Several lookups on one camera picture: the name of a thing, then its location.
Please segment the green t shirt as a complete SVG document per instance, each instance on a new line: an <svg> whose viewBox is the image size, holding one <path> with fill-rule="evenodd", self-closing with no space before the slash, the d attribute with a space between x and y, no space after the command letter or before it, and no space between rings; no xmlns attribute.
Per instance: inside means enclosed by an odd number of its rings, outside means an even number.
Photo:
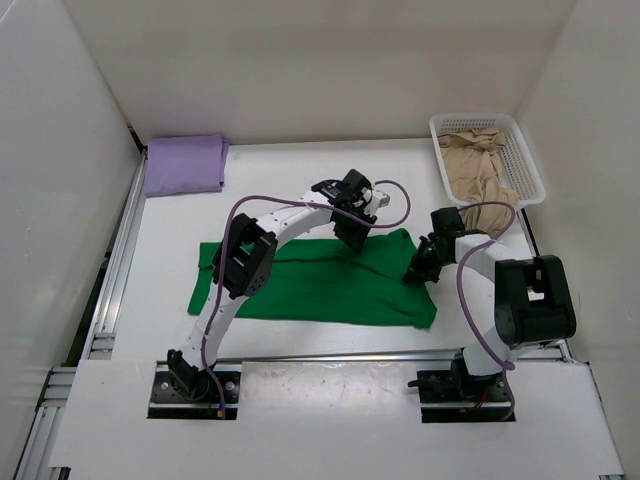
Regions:
<svg viewBox="0 0 640 480"><path fill-rule="evenodd" d="M436 305L424 284L403 281L416 252L404 228L369 237L359 253L337 239L293 240L236 316L428 329Z"/></svg>

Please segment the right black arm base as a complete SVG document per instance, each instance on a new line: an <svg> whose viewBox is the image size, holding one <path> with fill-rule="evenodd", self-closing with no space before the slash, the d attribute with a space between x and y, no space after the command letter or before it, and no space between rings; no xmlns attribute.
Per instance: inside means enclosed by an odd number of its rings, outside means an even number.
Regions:
<svg viewBox="0 0 640 480"><path fill-rule="evenodd" d="M515 422L515 400L503 371L473 376L461 353L448 370L419 370L407 387L418 393L428 424Z"/></svg>

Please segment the purple t shirt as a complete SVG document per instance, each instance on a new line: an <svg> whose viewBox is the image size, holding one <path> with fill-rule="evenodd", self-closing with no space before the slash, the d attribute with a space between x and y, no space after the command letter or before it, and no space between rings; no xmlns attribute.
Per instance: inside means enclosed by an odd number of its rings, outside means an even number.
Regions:
<svg viewBox="0 0 640 480"><path fill-rule="evenodd" d="M221 134L151 139L145 197L220 192L230 145Z"/></svg>

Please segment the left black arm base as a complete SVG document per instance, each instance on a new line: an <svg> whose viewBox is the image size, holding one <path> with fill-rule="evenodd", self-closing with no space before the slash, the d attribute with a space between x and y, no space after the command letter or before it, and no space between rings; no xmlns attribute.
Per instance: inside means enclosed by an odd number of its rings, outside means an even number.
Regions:
<svg viewBox="0 0 640 480"><path fill-rule="evenodd" d="M187 387L157 362L147 408L148 419L236 420L241 393L241 363L217 363L213 368L222 391L206 371Z"/></svg>

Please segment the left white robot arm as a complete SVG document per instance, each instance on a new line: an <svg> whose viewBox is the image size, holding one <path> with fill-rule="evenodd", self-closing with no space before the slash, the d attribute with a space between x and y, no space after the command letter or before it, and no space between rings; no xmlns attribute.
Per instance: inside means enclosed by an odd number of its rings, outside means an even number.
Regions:
<svg viewBox="0 0 640 480"><path fill-rule="evenodd" d="M221 341L240 306L266 286L280 248L331 224L338 239L359 251L389 201L356 170L317 183L297 200L252 195L238 201L213 257L209 298L182 346L167 353L174 390L195 402L220 383L212 373Z"/></svg>

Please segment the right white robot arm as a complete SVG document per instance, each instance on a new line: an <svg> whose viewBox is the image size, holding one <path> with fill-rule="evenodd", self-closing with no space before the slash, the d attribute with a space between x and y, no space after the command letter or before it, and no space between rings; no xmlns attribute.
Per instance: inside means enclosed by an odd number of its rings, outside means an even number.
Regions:
<svg viewBox="0 0 640 480"><path fill-rule="evenodd" d="M486 384L485 377L514 368L522 354L574 336L577 319L561 259L554 255L517 259L497 235L465 227L467 207L446 207L431 213L433 231L420 238L403 277L406 283L439 280L441 270L456 267L456 291L475 343L462 349L449 387L470 400ZM463 273L470 268L494 286L494 325L481 333L463 291Z"/></svg>

